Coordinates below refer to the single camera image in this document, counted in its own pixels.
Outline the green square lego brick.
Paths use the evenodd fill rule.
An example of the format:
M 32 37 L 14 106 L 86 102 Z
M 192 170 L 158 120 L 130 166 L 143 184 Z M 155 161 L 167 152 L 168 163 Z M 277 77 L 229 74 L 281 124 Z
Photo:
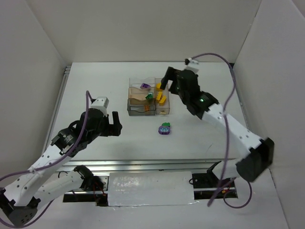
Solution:
M 145 99 L 146 99 L 147 101 L 153 99 L 153 94 L 147 94 L 147 96 L 145 97 Z

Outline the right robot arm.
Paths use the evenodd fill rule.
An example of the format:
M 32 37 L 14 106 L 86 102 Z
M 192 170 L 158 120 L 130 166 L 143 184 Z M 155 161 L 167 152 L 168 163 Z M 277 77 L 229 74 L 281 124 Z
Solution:
M 219 180 L 241 177 L 254 182 L 273 162 L 275 143 L 272 139 L 262 139 L 252 133 L 235 118 L 229 115 L 219 101 L 208 92 L 201 91 L 198 75 L 189 69 L 177 70 L 168 67 L 161 80 L 161 89 L 172 81 L 170 93 L 180 97 L 187 110 L 199 119 L 214 125 L 226 133 L 226 149 L 234 142 L 240 158 L 224 160 L 210 169 Z

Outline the yellow flower lego piece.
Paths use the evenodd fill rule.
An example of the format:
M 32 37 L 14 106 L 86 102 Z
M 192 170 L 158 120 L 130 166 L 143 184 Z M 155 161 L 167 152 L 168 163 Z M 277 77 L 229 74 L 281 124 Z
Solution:
M 161 83 L 156 84 L 156 90 L 157 91 L 163 91 L 163 89 L 161 88 Z

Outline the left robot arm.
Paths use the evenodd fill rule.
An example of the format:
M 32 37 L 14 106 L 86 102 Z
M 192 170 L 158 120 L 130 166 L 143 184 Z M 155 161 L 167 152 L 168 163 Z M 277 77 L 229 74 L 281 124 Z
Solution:
M 0 208 L 10 223 L 1 223 L 9 228 L 25 228 L 38 220 L 36 214 L 41 207 L 49 207 L 65 192 L 104 191 L 102 180 L 84 165 L 76 166 L 55 181 L 47 180 L 96 138 L 119 136 L 122 130 L 119 113 L 113 111 L 112 117 L 113 124 L 110 124 L 109 116 L 101 110 L 87 109 L 79 120 L 58 132 L 29 169 L 12 173 L 18 179 L 0 190 Z

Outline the purple lego brick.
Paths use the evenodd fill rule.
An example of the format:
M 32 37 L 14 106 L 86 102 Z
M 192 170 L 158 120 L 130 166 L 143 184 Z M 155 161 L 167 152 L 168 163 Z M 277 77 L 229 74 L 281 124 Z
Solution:
M 140 86 L 141 89 L 148 89 L 148 88 L 151 88 L 151 86 L 149 84 L 146 84 L 146 83 L 142 83 L 141 86 Z

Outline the yellow lego brick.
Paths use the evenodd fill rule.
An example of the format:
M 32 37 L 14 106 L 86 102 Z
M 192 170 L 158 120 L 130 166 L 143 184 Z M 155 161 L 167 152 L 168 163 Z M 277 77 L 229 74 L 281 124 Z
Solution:
M 162 95 L 161 100 L 159 101 L 159 105 L 163 106 L 166 103 L 167 97 L 165 95 Z
M 159 102 L 162 98 L 163 93 L 162 92 L 158 92 L 157 96 L 156 96 L 156 101 Z

